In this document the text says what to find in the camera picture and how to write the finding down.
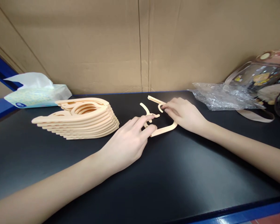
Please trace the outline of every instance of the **pink strap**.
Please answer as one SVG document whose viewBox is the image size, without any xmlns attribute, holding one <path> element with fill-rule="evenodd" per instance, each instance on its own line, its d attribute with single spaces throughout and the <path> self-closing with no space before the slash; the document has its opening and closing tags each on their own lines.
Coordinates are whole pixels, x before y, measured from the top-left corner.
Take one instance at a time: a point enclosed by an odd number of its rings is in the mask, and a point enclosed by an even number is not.
<svg viewBox="0 0 280 224">
<path fill-rule="evenodd" d="M 271 112 L 267 112 L 265 110 L 263 110 L 266 114 L 268 114 L 271 119 L 267 119 L 267 118 L 263 118 L 262 116 L 250 111 L 250 110 L 237 110 L 237 112 L 244 116 L 245 118 L 248 118 L 250 120 L 254 120 L 254 121 L 259 121 L 259 122 L 264 122 L 264 123 L 270 123 L 275 119 L 274 114 L 272 114 Z"/>
</svg>

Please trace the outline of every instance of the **peach plastic hanger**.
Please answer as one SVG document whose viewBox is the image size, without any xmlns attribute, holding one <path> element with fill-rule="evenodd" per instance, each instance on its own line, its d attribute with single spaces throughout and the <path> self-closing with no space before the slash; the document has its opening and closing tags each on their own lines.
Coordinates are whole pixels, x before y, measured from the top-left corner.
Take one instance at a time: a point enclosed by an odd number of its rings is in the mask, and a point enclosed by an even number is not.
<svg viewBox="0 0 280 224">
<path fill-rule="evenodd" d="M 162 109 L 161 109 L 161 106 L 162 106 L 162 105 L 165 105 L 165 104 L 166 104 L 165 102 L 163 102 L 163 101 L 161 101 L 161 100 L 158 100 L 158 99 L 156 99 L 156 98 L 154 98 L 154 97 L 152 97 L 152 96 L 148 96 L 147 98 L 148 98 L 149 100 L 155 102 L 155 103 L 158 103 L 158 104 L 159 104 L 159 105 L 158 105 L 159 111 L 160 111 L 160 112 L 163 112 Z M 154 115 L 155 118 L 157 118 L 157 117 L 160 116 L 159 114 L 152 114 L 152 113 L 150 113 L 149 110 L 148 110 L 148 108 L 147 108 L 143 103 L 140 103 L 140 105 L 145 109 L 146 115 Z M 154 136 L 156 136 L 156 135 L 163 134 L 163 133 L 168 132 L 168 131 L 172 131 L 172 130 L 175 129 L 176 127 L 177 127 L 177 123 L 176 123 L 176 122 L 173 122 L 173 124 L 170 125 L 170 126 L 167 126 L 167 127 L 160 128 L 160 129 L 155 130 L 155 131 L 152 133 L 152 135 L 151 135 L 150 137 L 154 137 Z"/>
<path fill-rule="evenodd" d="M 109 102 L 99 98 L 59 100 L 55 102 L 63 111 L 32 120 L 33 124 L 64 138 L 101 138 L 119 128 Z"/>
</svg>

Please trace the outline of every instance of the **plastic bag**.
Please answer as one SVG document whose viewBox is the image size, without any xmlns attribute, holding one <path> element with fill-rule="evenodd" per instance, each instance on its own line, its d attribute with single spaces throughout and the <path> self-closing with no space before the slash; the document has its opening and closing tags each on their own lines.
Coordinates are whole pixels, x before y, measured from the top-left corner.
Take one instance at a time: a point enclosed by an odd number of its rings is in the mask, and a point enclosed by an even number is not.
<svg viewBox="0 0 280 224">
<path fill-rule="evenodd" d="M 242 110 L 265 108 L 240 85 L 225 85 L 194 82 L 195 98 L 203 102 L 210 110 Z"/>
</svg>

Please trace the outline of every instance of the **tissue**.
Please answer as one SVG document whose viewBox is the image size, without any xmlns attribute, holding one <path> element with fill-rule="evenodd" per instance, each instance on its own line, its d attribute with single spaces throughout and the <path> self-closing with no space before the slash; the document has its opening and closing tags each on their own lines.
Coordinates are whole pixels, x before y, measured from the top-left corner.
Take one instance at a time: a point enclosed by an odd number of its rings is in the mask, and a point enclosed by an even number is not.
<svg viewBox="0 0 280 224">
<path fill-rule="evenodd" d="M 66 85 L 53 84 L 42 73 L 28 72 L 4 80 L 23 84 L 22 87 L 4 97 L 6 101 L 18 108 L 57 106 L 55 101 L 67 100 L 72 96 Z"/>
</svg>

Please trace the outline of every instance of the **black table surface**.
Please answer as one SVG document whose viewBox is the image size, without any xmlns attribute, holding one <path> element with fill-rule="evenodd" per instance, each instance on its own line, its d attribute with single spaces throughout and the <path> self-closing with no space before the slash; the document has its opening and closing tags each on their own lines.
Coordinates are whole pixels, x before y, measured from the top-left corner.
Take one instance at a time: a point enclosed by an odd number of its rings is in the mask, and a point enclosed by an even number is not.
<svg viewBox="0 0 280 224">
<path fill-rule="evenodd" d="M 120 125 L 145 114 L 139 103 L 159 114 L 151 95 L 162 101 L 183 97 L 205 118 L 224 128 L 280 148 L 280 118 L 248 120 L 236 111 L 209 111 L 192 93 L 156 92 L 76 96 L 107 100 Z M 22 109 L 0 122 L 0 199 L 61 171 L 100 150 L 99 139 L 66 140 L 31 123 L 59 107 Z M 158 128 L 172 124 L 165 113 Z M 141 158 L 72 201 L 46 223 L 191 222 L 280 200 L 280 184 L 223 147 L 180 126 L 148 139 Z"/>
</svg>

